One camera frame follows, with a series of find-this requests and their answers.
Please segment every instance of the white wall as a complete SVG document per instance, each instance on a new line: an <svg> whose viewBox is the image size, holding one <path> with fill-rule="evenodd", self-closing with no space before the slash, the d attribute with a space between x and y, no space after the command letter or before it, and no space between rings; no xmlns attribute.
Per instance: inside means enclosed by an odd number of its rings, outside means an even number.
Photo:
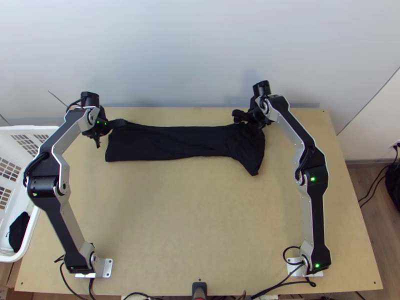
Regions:
<svg viewBox="0 0 400 300"><path fill-rule="evenodd" d="M400 70L338 135L347 160L393 159L400 141Z"/></svg>
<svg viewBox="0 0 400 300"><path fill-rule="evenodd" d="M337 131L400 66L398 0L2 0L0 113L247 106L252 84L328 109Z"/></svg>

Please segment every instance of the plastic basket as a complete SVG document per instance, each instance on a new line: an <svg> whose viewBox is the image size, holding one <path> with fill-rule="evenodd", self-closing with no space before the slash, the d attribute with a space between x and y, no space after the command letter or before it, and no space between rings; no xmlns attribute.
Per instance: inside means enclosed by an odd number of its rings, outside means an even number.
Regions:
<svg viewBox="0 0 400 300"><path fill-rule="evenodd" d="M57 129L58 126L0 127L0 262L15 262L28 250L40 209L27 194L23 174L39 147ZM21 248L15 253L9 243L10 225L23 212L30 219Z"/></svg>

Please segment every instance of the wooden tabletop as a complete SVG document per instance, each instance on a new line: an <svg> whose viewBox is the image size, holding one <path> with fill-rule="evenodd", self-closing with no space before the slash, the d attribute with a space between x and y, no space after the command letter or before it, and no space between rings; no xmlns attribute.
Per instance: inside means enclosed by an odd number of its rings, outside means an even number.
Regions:
<svg viewBox="0 0 400 300"><path fill-rule="evenodd" d="M227 125L231 111L106 108L110 120L153 126ZM288 285L274 294L382 289L329 114L310 108L292 112L326 155L325 238L332 265L313 279L316 287ZM106 137L100 149L93 140L78 137L64 156L71 166L70 203L85 239L100 257L114 260L111 278L96 279L94 292L190 295L192 282L202 280L209 295L255 294L283 279L283 250L303 241L302 201L293 180L294 146L277 124L264 132L265 157L257 176L228 157L108 163ZM53 263L63 253L42 212L15 289L69 293ZM88 279L64 273L75 291L87 294Z"/></svg>

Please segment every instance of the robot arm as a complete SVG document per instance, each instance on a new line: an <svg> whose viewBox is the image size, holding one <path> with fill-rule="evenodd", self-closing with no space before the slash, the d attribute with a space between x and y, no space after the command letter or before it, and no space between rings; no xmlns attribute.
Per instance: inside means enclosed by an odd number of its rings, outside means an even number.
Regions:
<svg viewBox="0 0 400 300"><path fill-rule="evenodd" d="M268 81L254 85L253 92L249 113L261 127L278 123L296 147L293 172L303 206L304 241L300 247L301 259L305 262L303 274L325 270L331 264L324 228L324 193L329 178L325 155L290 112L285 97L271 94Z"/></svg>
<svg viewBox="0 0 400 300"><path fill-rule="evenodd" d="M96 256L93 244L84 239L69 203L70 166L63 153L80 133L94 139L99 147L100 136L110 131L99 95L83 92L79 101L80 107L67 111L64 123L41 145L26 167L24 184L33 203L46 212L64 248L68 271L76 277L110 277L113 260Z"/></svg>

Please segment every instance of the black cloth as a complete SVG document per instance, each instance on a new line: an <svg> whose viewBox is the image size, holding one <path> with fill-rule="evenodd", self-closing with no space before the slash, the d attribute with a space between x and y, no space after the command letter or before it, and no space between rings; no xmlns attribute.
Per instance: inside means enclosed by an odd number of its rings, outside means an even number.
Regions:
<svg viewBox="0 0 400 300"><path fill-rule="evenodd" d="M15 253L17 253L21 248L29 219L29 214L24 211L9 226L8 242Z"/></svg>
<svg viewBox="0 0 400 300"><path fill-rule="evenodd" d="M264 158L265 136L250 123L215 127L155 127L111 121L106 162L167 161L190 157L231 157L252 175Z"/></svg>

